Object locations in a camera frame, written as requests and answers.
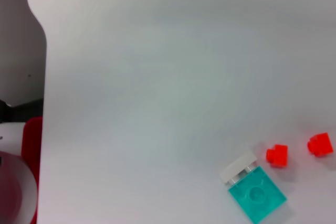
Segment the white toy brick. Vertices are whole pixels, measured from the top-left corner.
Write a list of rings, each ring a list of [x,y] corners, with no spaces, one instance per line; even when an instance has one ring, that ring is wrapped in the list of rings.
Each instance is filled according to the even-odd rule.
[[[226,186],[238,183],[245,175],[257,167],[257,157],[248,151],[220,172],[220,178]]]

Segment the small red toy brick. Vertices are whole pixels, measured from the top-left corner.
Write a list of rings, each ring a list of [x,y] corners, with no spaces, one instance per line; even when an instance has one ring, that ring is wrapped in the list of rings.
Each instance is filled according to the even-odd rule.
[[[327,132],[311,137],[307,147],[315,157],[323,157],[333,153],[333,146]]]
[[[284,168],[288,163],[288,146],[276,144],[266,151],[266,161],[273,167]]]

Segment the teal square toy brick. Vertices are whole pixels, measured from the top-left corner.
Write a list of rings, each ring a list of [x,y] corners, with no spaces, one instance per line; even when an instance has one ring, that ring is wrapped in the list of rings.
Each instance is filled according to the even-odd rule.
[[[259,224],[287,200],[260,166],[232,185],[228,192],[253,224]]]

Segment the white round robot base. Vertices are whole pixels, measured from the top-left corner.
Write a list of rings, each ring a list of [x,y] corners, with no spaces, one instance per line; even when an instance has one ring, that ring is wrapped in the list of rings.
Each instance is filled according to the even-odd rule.
[[[37,183],[27,164],[0,152],[0,224],[31,224],[37,198]]]

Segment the red plastic panel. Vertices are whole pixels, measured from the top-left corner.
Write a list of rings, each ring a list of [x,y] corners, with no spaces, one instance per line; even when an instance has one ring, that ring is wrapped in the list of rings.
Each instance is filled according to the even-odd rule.
[[[31,170],[39,189],[39,170],[43,117],[29,119],[23,129],[21,156]]]

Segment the black rounded object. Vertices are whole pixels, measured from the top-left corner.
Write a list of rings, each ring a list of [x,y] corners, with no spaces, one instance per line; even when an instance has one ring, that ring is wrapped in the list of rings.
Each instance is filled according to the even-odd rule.
[[[0,124],[10,122],[11,107],[4,101],[0,100]]]

